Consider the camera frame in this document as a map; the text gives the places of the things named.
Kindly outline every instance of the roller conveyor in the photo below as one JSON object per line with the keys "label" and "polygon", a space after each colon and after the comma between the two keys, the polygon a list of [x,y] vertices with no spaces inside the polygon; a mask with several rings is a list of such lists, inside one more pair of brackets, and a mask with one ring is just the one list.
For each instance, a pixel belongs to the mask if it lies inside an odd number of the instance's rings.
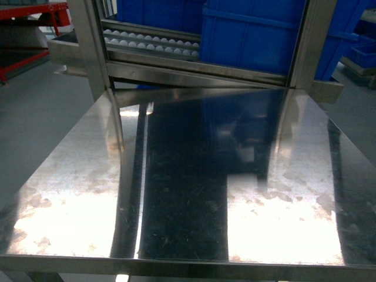
{"label": "roller conveyor", "polygon": [[[161,83],[160,79],[153,80],[153,76],[150,76],[147,69],[143,69],[142,66],[152,66],[158,68],[153,72],[160,72],[164,76],[173,76],[177,79],[167,79],[168,85],[176,85],[180,87],[187,86],[236,86],[236,87],[272,87],[280,88],[286,84],[287,77],[272,74],[255,72],[245,69],[236,69],[226,66],[214,65],[211,63],[203,63],[199,61],[199,51],[196,44],[200,42],[200,36],[193,33],[176,32],[167,29],[151,28],[141,25],[134,25],[130,23],[116,22],[112,20],[102,20],[103,31],[119,31],[119,35],[106,34],[104,36],[108,38],[108,41],[116,39],[119,41],[125,40],[125,37],[121,35],[122,32],[128,34],[134,33],[135,35],[142,34],[144,36],[159,37],[160,39],[166,38],[169,41],[173,39],[175,42],[182,41],[184,43],[190,42],[192,46],[185,48],[189,50],[190,55],[184,55],[184,50],[181,54],[173,53],[177,48],[181,47],[177,43],[163,43],[159,46],[163,46],[164,49],[170,47],[172,52],[161,52],[157,50],[148,50],[146,48],[132,48],[129,46],[122,46],[120,44],[106,43],[108,56],[112,65],[109,68],[110,75],[115,78],[128,79],[132,81],[146,82],[146,83]],[[145,47],[152,43],[145,39],[133,38],[133,41],[137,45],[144,43]],[[83,68],[83,60],[80,58],[80,50],[75,33],[61,36],[57,39],[49,42],[49,49],[51,50],[52,60],[56,63],[60,63],[67,66]],[[127,72],[113,71],[111,69],[116,68],[131,68],[131,69],[143,69],[145,72],[138,74],[134,78],[129,77]]]}

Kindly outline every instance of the white roller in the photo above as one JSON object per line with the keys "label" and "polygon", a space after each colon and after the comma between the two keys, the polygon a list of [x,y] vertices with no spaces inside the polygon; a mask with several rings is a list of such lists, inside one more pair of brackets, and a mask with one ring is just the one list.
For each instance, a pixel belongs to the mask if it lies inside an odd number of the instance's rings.
{"label": "white roller", "polygon": [[146,45],[144,43],[140,43],[140,44],[137,45],[137,48],[145,49]]}
{"label": "white roller", "polygon": [[128,44],[128,46],[129,46],[129,47],[137,47],[137,44],[136,44],[134,41],[132,41],[132,42],[130,42],[130,43]]}
{"label": "white roller", "polygon": [[119,41],[116,38],[113,38],[113,39],[111,39],[110,43],[117,45],[117,44],[119,44]]}

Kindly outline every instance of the metal bar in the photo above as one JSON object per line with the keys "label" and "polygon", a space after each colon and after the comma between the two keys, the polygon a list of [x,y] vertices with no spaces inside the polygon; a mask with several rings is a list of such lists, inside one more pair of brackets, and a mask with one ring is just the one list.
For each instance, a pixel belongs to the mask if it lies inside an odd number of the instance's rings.
{"label": "metal bar", "polygon": [[337,0],[307,0],[288,76],[289,88],[312,87],[336,4]]}
{"label": "metal bar", "polygon": [[0,269],[133,276],[343,282],[374,281],[374,266],[196,263],[193,261],[0,256]]}
{"label": "metal bar", "polygon": [[72,22],[88,74],[94,100],[113,83],[106,69],[107,51],[95,1],[68,0]]}
{"label": "metal bar", "polygon": [[129,82],[148,82],[161,86],[183,88],[268,88],[282,89],[283,86],[270,85],[241,79],[221,78],[214,75],[190,73],[182,70],[155,68],[131,63],[109,62],[110,76],[122,78]]}
{"label": "metal bar", "polygon": [[20,6],[17,8],[0,9],[0,20],[20,18],[22,16],[29,16],[39,13],[50,13],[56,11],[67,10],[66,3],[33,5],[33,6]]}
{"label": "metal bar", "polygon": [[56,36],[60,36],[60,32],[58,29],[58,22],[56,21],[56,18],[55,18],[55,13],[51,12],[50,15],[51,15],[52,25],[55,30]]}
{"label": "metal bar", "polygon": [[27,65],[28,63],[31,63],[35,60],[38,60],[40,58],[43,58],[45,56],[49,55],[49,51],[44,51],[42,53],[39,53],[37,55],[34,55],[34,56],[31,56],[25,60],[22,60],[20,62],[17,62],[17,63],[14,63],[13,65],[10,65],[10,66],[7,66],[5,68],[0,68],[0,79],[1,79],[1,82],[4,84],[6,83],[6,77],[5,77],[5,74],[7,72],[10,72],[12,70],[15,70],[17,68],[20,68],[21,66],[24,66],[24,65]]}

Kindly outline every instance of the reflective metal surface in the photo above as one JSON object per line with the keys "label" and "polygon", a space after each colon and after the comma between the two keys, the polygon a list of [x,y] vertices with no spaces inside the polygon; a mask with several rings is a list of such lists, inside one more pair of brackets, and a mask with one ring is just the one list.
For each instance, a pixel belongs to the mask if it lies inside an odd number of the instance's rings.
{"label": "reflective metal surface", "polygon": [[287,86],[310,91],[337,0],[308,0]]}
{"label": "reflective metal surface", "polygon": [[0,270],[373,280],[376,169],[303,90],[111,95],[0,212]]}

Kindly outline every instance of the metal rack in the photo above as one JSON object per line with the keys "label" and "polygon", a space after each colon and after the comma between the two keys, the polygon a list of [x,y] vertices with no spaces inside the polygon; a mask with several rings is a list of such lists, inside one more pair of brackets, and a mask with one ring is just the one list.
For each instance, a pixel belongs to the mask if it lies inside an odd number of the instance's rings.
{"label": "metal rack", "polygon": [[[69,25],[69,18],[66,13],[68,6],[66,3],[44,4],[34,6],[0,6],[0,24],[1,25],[17,25],[17,26],[53,26],[57,36],[60,35],[58,26]],[[48,14],[50,20],[27,20],[20,19],[33,14]],[[5,56],[9,56],[10,53],[18,52],[18,56],[23,58],[25,51],[28,51],[27,58],[16,60],[0,67],[0,80],[3,84],[6,83],[5,74],[20,68],[28,63],[43,58],[49,55],[48,48],[12,48],[11,46],[1,48],[5,51]]]}
{"label": "metal rack", "polygon": [[100,20],[97,4],[90,0],[68,1],[75,34],[51,41],[49,48],[52,60],[67,65],[69,73],[85,73],[88,76],[95,99],[106,89],[112,88],[114,80],[175,87],[288,87],[302,88],[309,93],[314,93],[315,89],[321,89],[321,92],[330,89],[332,92],[336,88],[339,93],[340,85],[314,81],[336,3],[337,1],[307,1],[288,76],[228,68],[200,61],[188,62],[178,55],[160,56],[146,51],[106,47],[103,39],[103,30],[106,28],[139,31],[171,38],[199,40],[199,36],[108,19]]}

